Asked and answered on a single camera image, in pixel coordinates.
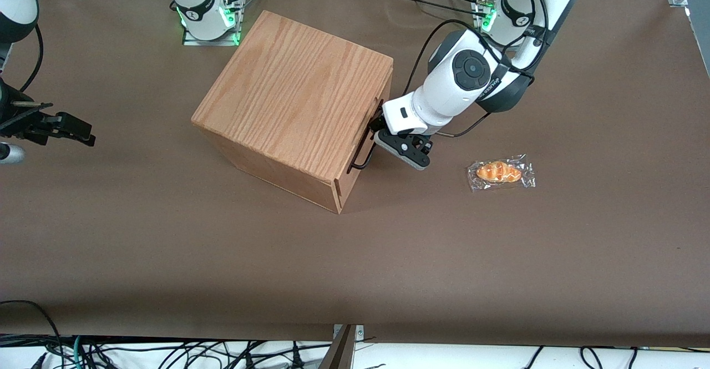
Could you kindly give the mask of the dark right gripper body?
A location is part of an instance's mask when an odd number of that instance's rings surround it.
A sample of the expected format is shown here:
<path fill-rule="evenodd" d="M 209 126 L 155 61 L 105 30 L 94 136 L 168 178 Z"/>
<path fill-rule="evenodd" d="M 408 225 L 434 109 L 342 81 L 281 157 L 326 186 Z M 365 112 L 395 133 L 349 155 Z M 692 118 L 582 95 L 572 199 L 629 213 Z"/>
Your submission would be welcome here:
<path fill-rule="evenodd" d="M 8 127 L 19 115 L 13 102 L 19 101 L 19 91 L 7 85 L 1 78 L 1 129 Z"/>

